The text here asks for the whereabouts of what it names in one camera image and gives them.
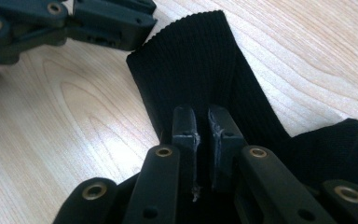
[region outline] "black fabric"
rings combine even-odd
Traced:
[[[249,144],[272,149],[303,183],[315,187],[327,179],[341,178],[358,184],[358,120],[346,119],[290,137],[222,11],[174,22],[131,54],[127,63],[158,135],[171,136],[174,108],[191,105],[202,139],[200,155],[205,156],[208,105],[221,105],[229,110]],[[170,140],[162,138],[163,143]]]

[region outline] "black cloth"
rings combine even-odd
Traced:
[[[208,150],[210,104],[227,108],[251,145],[273,150],[289,170],[312,187],[328,179],[358,184],[358,120],[290,137],[269,105],[238,48],[222,11],[172,23],[127,59],[146,110],[163,143],[170,143],[172,113],[195,109]]]

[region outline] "wood grain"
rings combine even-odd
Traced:
[[[152,35],[224,10],[291,135],[358,119],[358,1],[155,2]],[[82,181],[120,183],[140,170],[158,139],[127,55],[69,40],[0,67],[0,223],[49,223]]]

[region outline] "wooden surface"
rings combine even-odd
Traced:
[[[358,119],[358,1],[156,3],[153,34],[223,9],[291,135]],[[50,223],[82,181],[120,183],[140,170],[158,139],[128,54],[69,40],[0,68],[0,223]]]

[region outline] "light wood tabletop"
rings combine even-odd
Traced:
[[[155,2],[151,36],[222,9],[292,136],[358,119],[358,1]],[[128,54],[68,40],[0,67],[0,223],[50,223],[82,181],[120,183],[140,171],[158,138]]]

